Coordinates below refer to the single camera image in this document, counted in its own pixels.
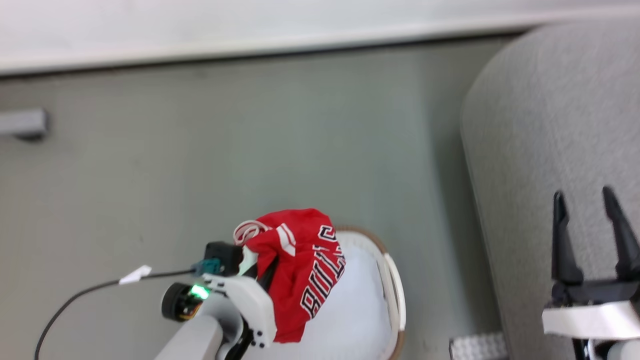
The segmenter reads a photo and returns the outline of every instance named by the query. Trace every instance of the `green led light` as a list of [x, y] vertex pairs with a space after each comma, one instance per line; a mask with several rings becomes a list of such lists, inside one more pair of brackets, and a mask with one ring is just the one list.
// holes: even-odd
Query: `green led light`
[[193, 296], [195, 297], [199, 297], [202, 300], [205, 300], [207, 297], [209, 297], [209, 289], [205, 288], [204, 286], [200, 286], [200, 285], [194, 285], [191, 287], [191, 294], [193, 294]]

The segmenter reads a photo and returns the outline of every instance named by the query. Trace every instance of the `laundry basket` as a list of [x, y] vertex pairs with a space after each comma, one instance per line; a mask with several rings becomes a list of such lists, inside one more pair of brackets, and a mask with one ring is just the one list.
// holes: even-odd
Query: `laundry basket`
[[299, 343], [250, 347], [249, 360], [399, 359], [406, 306], [396, 264], [373, 234], [337, 227], [347, 260], [344, 275]]

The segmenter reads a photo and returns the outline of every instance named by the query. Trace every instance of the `gray floor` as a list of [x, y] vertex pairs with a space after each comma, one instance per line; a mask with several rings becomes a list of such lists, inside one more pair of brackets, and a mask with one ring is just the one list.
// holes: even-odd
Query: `gray floor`
[[[0, 348], [27, 359], [73, 292], [143, 263], [189, 266], [243, 220], [317, 207], [381, 236], [404, 280], [403, 359], [499, 329], [458, 116], [500, 39], [0, 83], [42, 106], [41, 145], [0, 140]], [[152, 359], [171, 281], [87, 296], [46, 360]]]

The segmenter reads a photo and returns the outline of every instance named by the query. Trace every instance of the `white wall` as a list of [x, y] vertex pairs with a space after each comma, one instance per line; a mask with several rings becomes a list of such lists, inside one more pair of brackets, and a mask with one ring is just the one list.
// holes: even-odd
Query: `white wall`
[[638, 0], [0, 0], [0, 74], [380, 44], [639, 12]]

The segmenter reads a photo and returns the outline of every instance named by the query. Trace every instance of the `bulls jersey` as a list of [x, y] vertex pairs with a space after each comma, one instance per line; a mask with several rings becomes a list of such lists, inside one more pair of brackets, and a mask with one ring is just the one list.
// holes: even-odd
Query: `bulls jersey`
[[258, 276], [278, 256], [269, 295], [279, 343], [299, 342], [344, 273], [346, 261], [328, 216], [316, 209], [283, 210], [245, 221], [236, 245], [258, 254]]

